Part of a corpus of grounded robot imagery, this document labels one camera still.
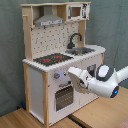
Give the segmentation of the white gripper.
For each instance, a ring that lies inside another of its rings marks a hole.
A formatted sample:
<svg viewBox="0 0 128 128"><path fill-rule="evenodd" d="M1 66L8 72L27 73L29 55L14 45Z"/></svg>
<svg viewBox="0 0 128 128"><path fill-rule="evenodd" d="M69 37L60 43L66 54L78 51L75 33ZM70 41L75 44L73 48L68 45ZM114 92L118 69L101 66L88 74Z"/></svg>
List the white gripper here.
<svg viewBox="0 0 128 128"><path fill-rule="evenodd" d="M73 87L77 92L88 92L89 81L92 76L87 70L82 70L75 67L68 69L68 75L72 81Z"/></svg>

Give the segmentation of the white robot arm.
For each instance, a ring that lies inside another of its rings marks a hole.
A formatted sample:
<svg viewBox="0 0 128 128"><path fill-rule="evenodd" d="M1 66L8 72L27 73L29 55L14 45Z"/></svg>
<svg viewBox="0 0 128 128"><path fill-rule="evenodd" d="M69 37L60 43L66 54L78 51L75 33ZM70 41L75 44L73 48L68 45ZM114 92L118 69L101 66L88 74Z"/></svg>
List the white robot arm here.
<svg viewBox="0 0 128 128"><path fill-rule="evenodd" d="M100 65L95 77L87 70L70 67L68 74L76 91L114 98L118 94L119 83L128 79L128 66L116 71L112 66Z"/></svg>

